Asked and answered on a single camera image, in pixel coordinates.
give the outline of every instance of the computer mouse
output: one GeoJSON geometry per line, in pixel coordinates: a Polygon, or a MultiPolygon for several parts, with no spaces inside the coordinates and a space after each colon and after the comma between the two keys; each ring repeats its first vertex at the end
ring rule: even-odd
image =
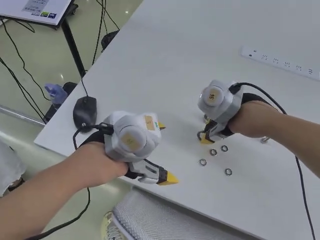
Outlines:
{"type": "MultiPolygon", "coordinates": [[[[97,121],[97,99],[92,96],[79,98],[73,108],[73,121],[77,129],[95,125],[97,121]]],[[[82,129],[81,133],[88,133],[92,127],[82,129]]]]}

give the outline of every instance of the metal ring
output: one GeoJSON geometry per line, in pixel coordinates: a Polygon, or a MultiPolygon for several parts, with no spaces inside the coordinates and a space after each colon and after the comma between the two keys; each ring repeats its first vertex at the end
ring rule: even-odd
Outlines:
{"type": "Polygon", "coordinates": [[[217,150],[215,150],[214,148],[210,149],[210,155],[211,156],[215,156],[217,154],[218,154],[217,150]]]}
{"type": "Polygon", "coordinates": [[[227,175],[227,176],[231,176],[231,175],[232,175],[232,170],[231,170],[230,168],[226,168],[226,169],[224,170],[224,173],[225,173],[225,175],[227,175]]]}
{"type": "Polygon", "coordinates": [[[207,165],[207,160],[202,158],[202,159],[199,160],[199,164],[204,167],[205,165],[207,165]]]}
{"type": "Polygon", "coordinates": [[[222,145],[221,146],[221,151],[222,152],[228,152],[229,148],[227,147],[227,145],[222,145]]]}

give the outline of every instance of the power strip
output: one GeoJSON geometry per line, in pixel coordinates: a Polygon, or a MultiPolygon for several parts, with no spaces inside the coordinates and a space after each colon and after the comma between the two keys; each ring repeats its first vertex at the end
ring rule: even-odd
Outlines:
{"type": "Polygon", "coordinates": [[[243,46],[240,55],[255,60],[257,62],[267,64],[278,69],[283,69],[294,74],[298,74],[313,80],[320,81],[320,71],[314,68],[304,67],[300,64],[293,63],[292,61],[275,55],[263,53],[255,48],[243,46]]]}

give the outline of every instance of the table leg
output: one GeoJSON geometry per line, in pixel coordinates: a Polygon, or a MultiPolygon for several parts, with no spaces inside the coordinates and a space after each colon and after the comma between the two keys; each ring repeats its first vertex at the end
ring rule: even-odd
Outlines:
{"type": "Polygon", "coordinates": [[[62,22],[61,28],[64,33],[65,39],[69,45],[71,54],[72,54],[74,62],[75,62],[75,65],[78,68],[78,71],[79,71],[81,78],[83,78],[86,75],[85,67],[82,63],[80,54],[78,52],[77,45],[75,43],[74,36],[72,35],[72,32],[71,32],[71,29],[70,29],[70,26],[69,26],[67,19],[65,19],[62,22]]]}

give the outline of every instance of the black cable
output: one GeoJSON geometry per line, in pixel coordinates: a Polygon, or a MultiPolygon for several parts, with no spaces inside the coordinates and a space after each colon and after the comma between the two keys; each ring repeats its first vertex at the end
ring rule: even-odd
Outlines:
{"type": "Polygon", "coordinates": [[[99,40],[100,40],[100,35],[101,35],[101,27],[102,27],[102,22],[103,22],[103,19],[104,19],[104,2],[103,2],[104,0],[101,0],[102,4],[98,0],[95,0],[95,1],[98,4],[101,5],[101,16],[100,16],[98,37],[97,37],[97,40],[96,40],[94,55],[93,55],[93,59],[92,59],[92,65],[95,63],[95,60],[96,60],[96,55],[97,55],[97,50],[98,50],[98,45],[99,45],[99,40]]]}
{"type": "Polygon", "coordinates": [[[21,26],[25,27],[26,29],[28,29],[30,32],[33,32],[34,34],[36,33],[36,30],[29,24],[27,23],[27,25],[30,27],[27,27],[26,25],[24,25],[23,23],[14,20],[17,24],[20,24],[21,26]]]}
{"type": "MultiPolygon", "coordinates": [[[[104,7],[106,7],[106,6],[107,6],[107,0],[104,0],[104,7]]],[[[108,34],[108,29],[107,29],[107,24],[106,24],[105,17],[106,17],[106,11],[104,11],[104,13],[103,13],[103,23],[104,23],[104,28],[105,28],[105,34],[107,35],[108,34]]]]}
{"type": "Polygon", "coordinates": [[[23,97],[25,98],[25,100],[29,103],[29,105],[33,108],[33,110],[36,112],[36,114],[40,117],[40,119],[46,123],[46,121],[44,120],[44,113],[41,111],[41,109],[39,108],[39,106],[37,105],[37,103],[35,102],[35,100],[33,99],[33,97],[30,95],[30,93],[24,88],[24,86],[19,82],[19,80],[17,79],[16,75],[14,74],[14,72],[7,66],[7,64],[4,62],[4,60],[0,57],[0,63],[2,63],[4,65],[4,67],[8,70],[8,72],[11,74],[11,76],[13,77],[13,79],[15,80],[16,84],[18,85],[20,91],[23,94],[23,97]],[[31,98],[31,100],[33,101],[33,103],[35,104],[35,106],[37,107],[37,109],[39,110],[39,112],[42,114],[42,116],[40,115],[40,113],[35,109],[35,107],[32,105],[32,103],[29,101],[29,99],[27,98],[27,96],[25,95],[25,92],[29,95],[29,97],[31,98]]]}
{"type": "Polygon", "coordinates": [[[73,224],[75,221],[79,220],[81,218],[81,216],[87,211],[87,209],[88,209],[88,207],[89,207],[89,205],[91,203],[90,190],[89,190],[88,187],[86,188],[86,190],[88,192],[88,202],[87,202],[85,208],[80,212],[80,214],[77,217],[75,217],[74,219],[72,219],[70,221],[62,223],[62,224],[60,224],[58,226],[55,226],[55,227],[51,228],[50,230],[45,231],[45,232],[43,232],[41,234],[38,234],[38,235],[35,235],[35,236],[32,236],[32,237],[28,237],[25,240],[40,240],[40,239],[44,239],[45,237],[53,234],[54,232],[56,232],[56,231],[58,231],[58,230],[60,230],[62,228],[65,228],[65,227],[69,226],[70,224],[73,224]]]}
{"type": "Polygon", "coordinates": [[[32,81],[33,81],[33,82],[38,86],[38,88],[41,90],[41,93],[42,93],[42,96],[44,97],[44,99],[50,101],[50,99],[48,99],[48,98],[45,96],[45,93],[44,93],[43,89],[42,89],[41,86],[36,82],[36,80],[34,79],[34,77],[32,76],[32,74],[26,69],[26,63],[25,63],[24,59],[22,58],[22,56],[20,55],[20,52],[19,52],[19,50],[18,50],[18,48],[17,48],[16,43],[14,42],[14,40],[13,40],[12,37],[11,37],[11,35],[9,34],[9,32],[8,32],[8,30],[7,30],[7,27],[6,27],[6,25],[5,25],[5,23],[4,23],[4,21],[3,21],[2,19],[1,19],[1,22],[2,22],[2,24],[3,24],[5,33],[7,34],[7,36],[9,37],[9,39],[11,40],[11,42],[12,42],[12,44],[13,44],[15,50],[16,50],[16,53],[18,54],[19,58],[21,59],[21,61],[22,61],[22,63],[23,63],[23,66],[22,66],[23,70],[31,77],[32,81]]]}
{"type": "Polygon", "coordinates": [[[116,26],[116,28],[118,29],[118,31],[120,31],[120,28],[118,27],[118,25],[115,23],[115,21],[112,19],[112,17],[110,16],[110,14],[108,13],[106,7],[107,5],[103,6],[103,4],[101,4],[100,2],[98,2],[98,0],[96,0],[96,2],[98,4],[100,4],[100,6],[102,6],[102,8],[104,9],[105,13],[108,15],[108,17],[110,18],[110,20],[113,22],[113,24],[116,26]]]}
{"type": "Polygon", "coordinates": [[[28,96],[31,98],[31,100],[33,101],[34,105],[36,106],[36,108],[39,110],[39,112],[43,115],[43,117],[45,116],[44,113],[41,111],[41,109],[39,108],[39,106],[37,105],[36,101],[34,100],[34,98],[30,95],[30,93],[24,88],[24,86],[20,83],[20,81],[18,80],[18,78],[16,77],[15,73],[10,69],[10,67],[8,67],[8,65],[5,63],[5,61],[0,57],[0,62],[6,67],[6,69],[8,70],[8,72],[11,74],[11,76],[13,77],[13,79],[15,80],[15,82],[18,84],[20,90],[22,91],[22,93],[24,93],[23,91],[25,91],[28,96]]]}
{"type": "MultiPolygon", "coordinates": [[[[78,146],[77,146],[77,141],[76,141],[76,137],[77,135],[85,128],[94,128],[94,129],[99,129],[101,128],[101,125],[88,125],[88,126],[83,126],[83,127],[80,127],[72,136],[72,141],[73,141],[73,146],[74,146],[74,149],[77,150],[78,149],[78,146]]],[[[60,229],[63,229],[71,224],[73,224],[75,221],[79,220],[81,218],[81,216],[87,211],[90,203],[91,203],[91,198],[90,198],[90,190],[89,188],[87,187],[86,188],[87,192],[88,192],[88,202],[85,206],[85,208],[79,213],[79,215],[67,222],[64,222],[58,226],[55,226],[51,229],[49,229],[48,231],[45,231],[43,233],[40,233],[38,235],[35,235],[35,236],[32,236],[32,237],[29,237],[29,238],[26,238],[25,240],[40,240],[40,239],[43,239],[51,234],[53,234],[54,232],[60,230],[60,229]]]]}
{"type": "MultiPolygon", "coordinates": [[[[237,91],[240,90],[241,86],[250,86],[252,88],[255,88],[257,90],[259,90],[260,92],[262,92],[264,95],[266,95],[281,111],[283,114],[287,115],[287,112],[280,106],[279,103],[277,103],[276,100],[274,100],[273,97],[271,97],[266,91],[264,91],[261,87],[254,85],[252,83],[248,83],[248,82],[238,82],[233,84],[229,90],[231,93],[236,93],[237,91]]],[[[310,217],[310,213],[309,213],[309,208],[308,208],[308,203],[307,203],[307,197],[306,197],[306,190],[305,190],[305,183],[304,183],[304,176],[301,170],[301,166],[300,166],[300,162],[298,157],[295,155],[295,162],[296,165],[298,167],[298,171],[299,171],[299,176],[300,176],[300,183],[301,183],[301,189],[302,189],[302,197],[303,197],[303,203],[304,203],[304,208],[305,208],[305,212],[309,221],[309,225],[310,225],[310,229],[311,229],[311,234],[312,234],[312,239],[316,240],[316,236],[315,236],[315,230],[314,230],[314,226],[312,224],[312,220],[310,217]]]]}
{"type": "Polygon", "coordinates": [[[82,86],[83,86],[83,88],[84,88],[85,95],[86,95],[87,97],[89,97],[88,92],[87,92],[87,89],[86,89],[85,84],[84,84],[83,78],[81,78],[81,83],[82,83],[82,86]]]}

